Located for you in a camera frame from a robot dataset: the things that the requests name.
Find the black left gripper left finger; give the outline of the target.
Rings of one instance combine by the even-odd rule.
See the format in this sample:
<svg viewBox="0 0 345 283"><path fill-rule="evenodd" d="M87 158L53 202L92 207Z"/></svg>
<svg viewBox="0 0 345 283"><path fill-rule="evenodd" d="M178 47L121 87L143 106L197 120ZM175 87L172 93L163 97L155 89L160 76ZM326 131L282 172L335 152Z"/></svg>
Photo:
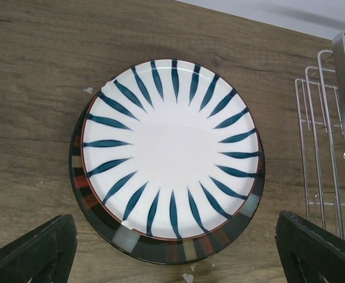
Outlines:
<svg viewBox="0 0 345 283"><path fill-rule="evenodd" d="M0 282L67 282L77 250L72 215L58 215L0 248Z"/></svg>

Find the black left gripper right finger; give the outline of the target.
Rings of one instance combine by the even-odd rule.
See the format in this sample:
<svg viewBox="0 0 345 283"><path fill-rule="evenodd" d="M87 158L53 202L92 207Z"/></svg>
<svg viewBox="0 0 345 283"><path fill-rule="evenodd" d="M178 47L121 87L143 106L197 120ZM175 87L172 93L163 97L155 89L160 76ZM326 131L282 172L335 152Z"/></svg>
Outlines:
<svg viewBox="0 0 345 283"><path fill-rule="evenodd" d="M345 282L345 241L341 238L284 210L275 239L288 282Z"/></svg>

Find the blue striped white plate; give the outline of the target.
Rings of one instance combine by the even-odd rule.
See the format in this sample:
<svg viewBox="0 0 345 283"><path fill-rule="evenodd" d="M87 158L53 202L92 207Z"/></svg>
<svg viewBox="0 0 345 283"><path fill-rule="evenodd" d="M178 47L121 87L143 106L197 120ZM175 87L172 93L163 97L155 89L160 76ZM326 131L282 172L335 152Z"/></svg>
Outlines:
<svg viewBox="0 0 345 283"><path fill-rule="evenodd" d="M88 107L81 152L100 206L151 238L214 232L257 201L261 143L251 113L197 63L151 60L109 80Z"/></svg>

